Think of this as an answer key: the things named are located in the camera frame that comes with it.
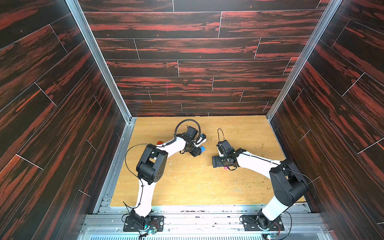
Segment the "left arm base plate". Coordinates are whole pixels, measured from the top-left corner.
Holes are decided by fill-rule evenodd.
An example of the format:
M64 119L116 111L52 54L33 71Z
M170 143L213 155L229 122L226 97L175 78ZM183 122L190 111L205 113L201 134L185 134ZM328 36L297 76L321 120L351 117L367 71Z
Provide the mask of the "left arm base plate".
M164 230L164 224L164 216L127 216L124 221L123 232L147 232L149 234L156 234Z

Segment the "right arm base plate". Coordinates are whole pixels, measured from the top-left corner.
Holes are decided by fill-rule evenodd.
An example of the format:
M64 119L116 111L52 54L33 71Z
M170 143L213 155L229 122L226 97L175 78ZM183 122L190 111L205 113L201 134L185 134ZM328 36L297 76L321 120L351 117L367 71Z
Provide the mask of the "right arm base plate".
M281 217L277 217L275 220L270 221L266 217L259 215L242 215L239 218L246 232L251 231L275 231L282 232L285 230Z

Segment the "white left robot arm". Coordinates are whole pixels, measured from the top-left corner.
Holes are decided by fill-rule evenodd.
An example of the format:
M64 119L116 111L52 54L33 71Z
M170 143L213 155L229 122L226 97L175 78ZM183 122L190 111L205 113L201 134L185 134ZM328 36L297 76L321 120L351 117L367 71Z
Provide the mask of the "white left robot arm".
M194 141L187 135L178 134L175 139L161 145L149 144L146 146L136 167L139 179L139 192L136 206L130 211L130 220L141 228L150 224L152 212L152 199L156 183L165 172L168 157L180 153L189 152L193 157L199 156L205 148L205 134L198 135Z

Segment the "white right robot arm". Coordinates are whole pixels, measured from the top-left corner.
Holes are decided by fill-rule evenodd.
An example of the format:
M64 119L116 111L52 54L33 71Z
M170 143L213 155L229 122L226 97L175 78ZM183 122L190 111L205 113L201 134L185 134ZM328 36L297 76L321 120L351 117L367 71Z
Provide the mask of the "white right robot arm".
M231 171L244 168L261 174L271 181L274 196L256 217L262 230L267 230L275 224L280 215L309 190L306 176L288 159L275 161L238 149L226 152L220 150L218 156L212 157L212 162L214 168L223 167Z

